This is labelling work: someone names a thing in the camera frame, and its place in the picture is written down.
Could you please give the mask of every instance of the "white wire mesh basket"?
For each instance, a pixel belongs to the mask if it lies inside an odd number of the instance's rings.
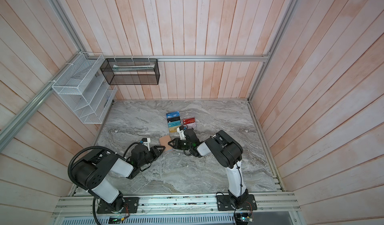
[[[83,123],[101,124],[117,92],[96,74],[103,61],[103,55],[88,60],[81,53],[52,86]]]

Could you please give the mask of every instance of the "wooden wall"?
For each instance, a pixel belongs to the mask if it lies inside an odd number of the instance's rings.
[[[301,0],[252,101],[308,224],[383,224],[383,10]]]
[[[0,0],[0,129],[76,51],[47,0]],[[51,95],[0,154],[0,223],[46,224],[96,131]]]
[[[60,0],[87,51],[105,55],[266,54],[290,0]],[[259,62],[160,62],[159,85],[118,99],[244,98]]]

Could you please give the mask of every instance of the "marble tabletop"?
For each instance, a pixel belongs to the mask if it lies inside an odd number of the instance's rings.
[[[224,130],[243,147],[242,173],[250,192],[276,191],[260,138],[246,100],[146,100],[118,101],[111,108],[98,145],[121,155],[143,137],[151,146],[169,134],[165,114],[192,111],[200,141]],[[174,150],[162,154],[149,169],[129,180],[110,173],[107,179],[124,194],[213,193],[228,191],[228,179],[210,153],[202,158]],[[85,194],[77,189],[76,195]]]

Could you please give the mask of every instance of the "black mounting plate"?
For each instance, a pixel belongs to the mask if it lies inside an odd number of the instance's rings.
[[[217,200],[217,209],[219,211],[232,211],[234,208],[231,205],[231,200],[230,200],[230,195],[217,195],[216,200]],[[240,210],[257,210],[256,206],[256,201],[255,201],[255,196],[252,194],[248,194],[247,199],[239,206],[239,209],[236,209],[237,211]]]
[[[125,201],[124,205],[128,204],[129,213],[137,213],[137,205],[139,204],[138,197],[125,197],[124,201]],[[101,203],[97,209],[97,213],[107,214],[107,213],[112,213],[112,211],[110,207],[108,207],[106,204]],[[121,214],[125,214],[125,208],[122,209]]]

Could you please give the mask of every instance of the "black wire mesh basket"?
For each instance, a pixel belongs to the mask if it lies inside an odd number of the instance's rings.
[[[101,72],[110,85],[158,85],[157,59],[108,58]]]

